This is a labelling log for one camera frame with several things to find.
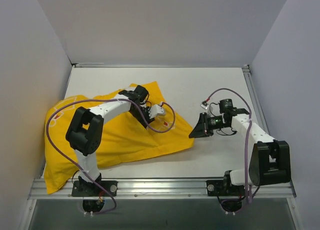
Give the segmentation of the yellow pillowcase with print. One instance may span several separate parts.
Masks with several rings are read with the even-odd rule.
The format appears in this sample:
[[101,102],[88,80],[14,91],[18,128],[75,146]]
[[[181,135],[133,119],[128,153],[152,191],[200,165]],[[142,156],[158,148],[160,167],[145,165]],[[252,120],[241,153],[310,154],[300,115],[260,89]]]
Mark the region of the yellow pillowcase with print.
[[[91,108],[98,102],[88,102],[84,95],[75,95],[55,104],[46,114],[49,136],[44,138],[46,166],[44,181],[48,194],[60,190],[78,170],[74,150],[66,133],[75,110]],[[164,107],[166,115],[156,117],[152,129],[144,128],[130,113],[123,113],[103,127],[102,140],[96,151],[98,168],[135,162],[173,154],[191,148],[191,125],[176,111]]]

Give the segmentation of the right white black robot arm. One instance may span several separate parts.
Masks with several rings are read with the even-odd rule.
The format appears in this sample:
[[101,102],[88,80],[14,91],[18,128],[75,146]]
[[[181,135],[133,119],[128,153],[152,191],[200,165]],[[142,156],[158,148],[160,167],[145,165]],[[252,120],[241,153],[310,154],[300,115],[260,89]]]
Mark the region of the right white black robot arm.
[[222,181],[222,190],[232,195],[241,185],[266,186],[291,181],[290,147],[286,141],[276,140],[250,118],[244,108],[233,106],[231,99],[219,103],[218,116],[199,115],[198,122],[189,134],[190,138],[210,137],[215,130],[234,129],[244,137],[247,150],[247,169],[231,170],[229,178]]

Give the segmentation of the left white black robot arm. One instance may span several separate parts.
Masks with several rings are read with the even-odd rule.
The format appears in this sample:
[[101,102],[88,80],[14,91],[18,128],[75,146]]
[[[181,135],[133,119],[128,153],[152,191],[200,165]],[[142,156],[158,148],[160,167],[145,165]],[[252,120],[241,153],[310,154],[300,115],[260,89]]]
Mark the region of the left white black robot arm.
[[79,107],[71,120],[66,140],[75,150],[78,164],[82,168],[79,184],[90,196],[101,191],[101,174],[98,169],[96,150],[102,141],[103,126],[116,116],[129,112],[138,122],[147,127],[158,115],[165,114],[159,105],[148,107],[145,99],[149,92],[144,87],[129,87],[120,91],[112,102],[92,108]]

